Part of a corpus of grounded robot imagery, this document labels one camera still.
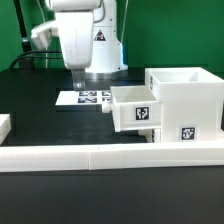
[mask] white container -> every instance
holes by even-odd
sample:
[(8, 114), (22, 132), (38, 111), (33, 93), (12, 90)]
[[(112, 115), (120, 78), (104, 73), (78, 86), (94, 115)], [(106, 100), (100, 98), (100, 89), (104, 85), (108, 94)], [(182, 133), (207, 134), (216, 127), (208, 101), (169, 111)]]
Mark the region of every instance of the white container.
[(162, 105), (146, 86), (111, 87), (115, 131), (161, 127)]
[(222, 79), (202, 68), (152, 68), (145, 84), (163, 106), (161, 142), (223, 138)]

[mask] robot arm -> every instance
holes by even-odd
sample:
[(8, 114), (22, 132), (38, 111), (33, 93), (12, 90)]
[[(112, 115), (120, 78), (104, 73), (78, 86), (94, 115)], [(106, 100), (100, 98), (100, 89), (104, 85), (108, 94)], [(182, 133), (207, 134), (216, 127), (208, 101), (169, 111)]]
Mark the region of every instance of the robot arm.
[(74, 84), (77, 81), (74, 79), (83, 76), (91, 64), (93, 10), (99, 7), (100, 1), (45, 0), (48, 8), (55, 12), (55, 21), (32, 30), (31, 38), (39, 49), (50, 44), (51, 34), (59, 36), (64, 63), (67, 69), (72, 70)]

